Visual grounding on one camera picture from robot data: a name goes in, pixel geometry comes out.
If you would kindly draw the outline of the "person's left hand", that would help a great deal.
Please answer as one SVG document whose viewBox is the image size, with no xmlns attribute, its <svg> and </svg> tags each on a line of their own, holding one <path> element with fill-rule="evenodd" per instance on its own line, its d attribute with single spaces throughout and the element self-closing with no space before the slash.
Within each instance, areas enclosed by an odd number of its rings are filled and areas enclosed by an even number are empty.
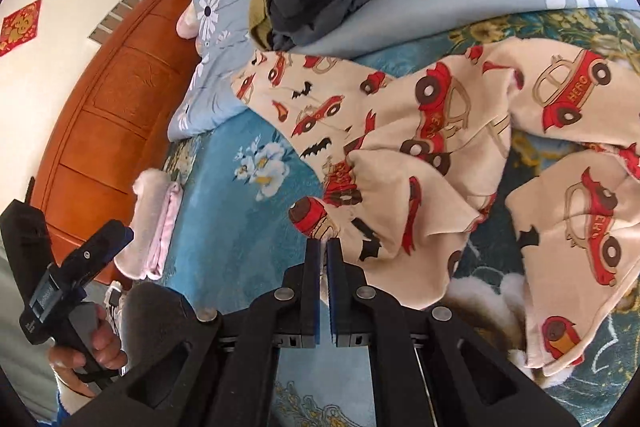
<svg viewBox="0 0 640 427">
<path fill-rule="evenodd" d="M 98 326 L 90 337 L 93 358 L 104 369 L 122 369 L 127 364 L 128 357 L 122 350 L 119 337 L 106 321 L 106 312 L 101 305 L 96 305 L 96 319 Z M 85 355 L 81 352 L 70 347 L 54 345 L 48 350 L 48 361 L 56 378 L 64 387 L 86 398 L 96 396 L 75 373 L 76 369 L 81 369 L 86 363 Z"/>
</svg>

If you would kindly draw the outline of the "blue white sleeve forearm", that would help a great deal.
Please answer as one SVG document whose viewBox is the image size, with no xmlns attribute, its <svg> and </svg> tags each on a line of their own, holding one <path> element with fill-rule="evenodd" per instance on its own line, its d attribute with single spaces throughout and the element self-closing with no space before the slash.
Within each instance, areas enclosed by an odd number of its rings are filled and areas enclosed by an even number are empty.
<svg viewBox="0 0 640 427">
<path fill-rule="evenodd" d="M 58 410 L 55 419 L 51 421 L 51 426 L 61 426 L 66 418 L 77 413 L 85 405 L 87 405 L 96 393 L 86 384 L 79 383 L 77 388 L 70 387 L 58 375 L 55 375 L 56 401 L 58 401 Z"/>
</svg>

